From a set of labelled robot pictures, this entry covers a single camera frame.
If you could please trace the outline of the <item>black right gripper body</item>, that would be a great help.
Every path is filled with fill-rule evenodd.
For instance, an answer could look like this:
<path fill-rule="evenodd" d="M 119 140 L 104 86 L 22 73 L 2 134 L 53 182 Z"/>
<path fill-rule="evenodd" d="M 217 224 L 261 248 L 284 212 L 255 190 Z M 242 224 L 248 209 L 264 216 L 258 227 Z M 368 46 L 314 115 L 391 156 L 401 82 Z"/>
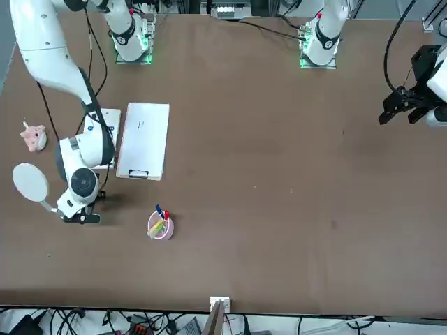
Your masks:
<path fill-rule="evenodd" d="M 77 212 L 72 218 L 63 215 L 61 218 L 65 223 L 79 223 L 79 224 L 98 224 L 100 223 L 100 215 L 93 212 L 92 206 L 87 206 Z"/>

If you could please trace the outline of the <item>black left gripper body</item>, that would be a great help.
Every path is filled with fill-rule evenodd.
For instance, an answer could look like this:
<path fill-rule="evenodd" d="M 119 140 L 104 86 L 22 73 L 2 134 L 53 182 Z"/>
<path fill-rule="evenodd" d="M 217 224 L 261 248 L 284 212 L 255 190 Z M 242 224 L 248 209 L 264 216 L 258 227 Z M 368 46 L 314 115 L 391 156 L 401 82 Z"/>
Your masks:
<path fill-rule="evenodd" d="M 422 45 L 412 56 L 411 63 L 416 84 L 412 87 L 413 96 L 424 102 L 439 102 L 440 99 L 427 86 L 435 68 L 440 45 Z"/>

